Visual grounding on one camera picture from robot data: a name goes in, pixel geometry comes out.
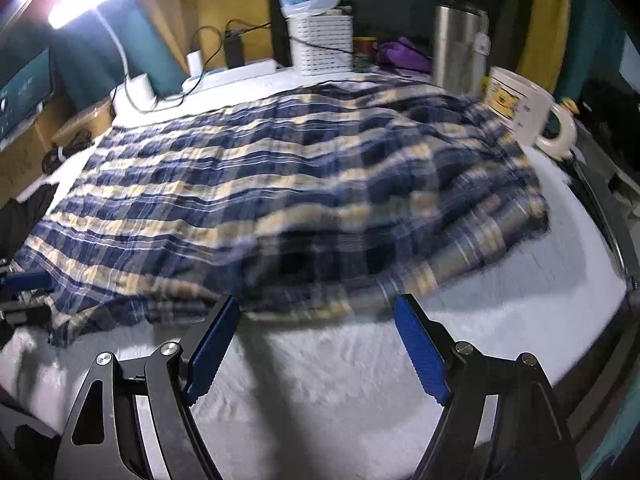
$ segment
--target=metal screw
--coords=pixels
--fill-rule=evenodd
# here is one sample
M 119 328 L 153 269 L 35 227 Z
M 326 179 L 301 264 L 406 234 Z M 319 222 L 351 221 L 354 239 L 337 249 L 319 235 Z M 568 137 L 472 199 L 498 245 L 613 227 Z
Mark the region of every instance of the metal screw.
M 474 346 L 466 341 L 458 341 L 456 343 L 456 352 L 462 355 L 469 355 L 474 351 Z
M 98 355 L 97 358 L 95 358 L 95 362 L 97 362 L 100 366 L 107 365 L 110 361 L 111 354 L 109 352 L 102 352 L 100 355 Z
M 160 347 L 160 353 L 162 355 L 172 355 L 178 351 L 178 343 L 174 343 L 173 341 L 169 341 L 168 343 L 164 343 Z
M 524 364 L 529 366 L 535 366 L 538 364 L 536 356 L 528 352 L 524 352 L 524 354 L 522 354 L 522 361 L 524 362 Z

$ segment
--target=white mug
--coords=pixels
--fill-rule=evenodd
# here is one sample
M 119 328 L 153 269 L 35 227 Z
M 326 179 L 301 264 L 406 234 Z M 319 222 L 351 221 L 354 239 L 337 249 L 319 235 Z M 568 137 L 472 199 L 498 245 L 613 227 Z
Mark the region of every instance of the white mug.
M 523 146 L 535 144 L 553 158 L 571 155 L 569 148 L 577 137 L 574 117 L 556 104 L 544 88 L 521 75 L 494 66 L 489 72 L 485 102 Z M 550 111 L 560 123 L 560 133 L 555 139 L 540 135 Z

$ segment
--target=black power adapter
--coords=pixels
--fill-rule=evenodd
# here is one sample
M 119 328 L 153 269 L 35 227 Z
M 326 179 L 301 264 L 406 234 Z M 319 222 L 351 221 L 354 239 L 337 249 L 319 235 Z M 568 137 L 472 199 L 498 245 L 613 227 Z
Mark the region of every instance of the black power adapter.
M 225 62 L 228 68 L 244 66 L 244 46 L 242 45 L 242 34 L 233 31 L 226 31 L 225 39 L 222 42 L 225 50 Z

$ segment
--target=bed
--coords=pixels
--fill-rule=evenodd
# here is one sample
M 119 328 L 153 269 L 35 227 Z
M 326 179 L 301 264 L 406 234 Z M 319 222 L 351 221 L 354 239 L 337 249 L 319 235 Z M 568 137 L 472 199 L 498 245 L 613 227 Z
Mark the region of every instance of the bed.
M 114 124 L 156 123 L 350 76 L 302 78 L 282 71 L 195 93 L 179 108 L 119 116 Z M 455 339 L 471 341 L 485 354 L 514 358 L 532 352 L 553 384 L 593 345 L 626 288 L 566 175 L 541 153 L 526 154 L 548 202 L 549 231 L 498 264 L 417 299 Z M 52 209 L 90 155 L 79 153 L 58 171 Z M 98 353 L 145 356 L 182 330 L 143 321 L 82 336 L 66 349 L 50 346 L 42 331 L 19 330 L 2 351 L 0 385 L 62 432 Z M 479 442 L 490 434 L 493 402 L 487 402 Z M 238 479 L 406 478 L 440 412 L 424 395 L 392 320 L 362 316 L 301 326 L 244 320 L 211 391 L 193 408 L 220 473 Z M 148 418 L 143 424 L 154 475 L 166 478 Z

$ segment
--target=blue gripper pad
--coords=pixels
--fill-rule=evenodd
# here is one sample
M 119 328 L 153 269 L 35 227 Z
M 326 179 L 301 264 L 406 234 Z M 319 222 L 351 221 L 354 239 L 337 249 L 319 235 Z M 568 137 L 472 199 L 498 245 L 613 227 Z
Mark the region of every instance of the blue gripper pad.
M 239 320 L 240 306 L 230 297 L 191 360 L 191 382 L 183 388 L 189 406 L 209 391 Z
M 425 332 L 411 305 L 400 296 L 394 307 L 394 321 L 422 389 L 444 406 L 449 399 L 446 370 L 440 354 Z
M 51 276 L 44 270 L 27 270 L 13 272 L 0 280 L 0 288 L 12 294 L 24 290 L 51 290 Z

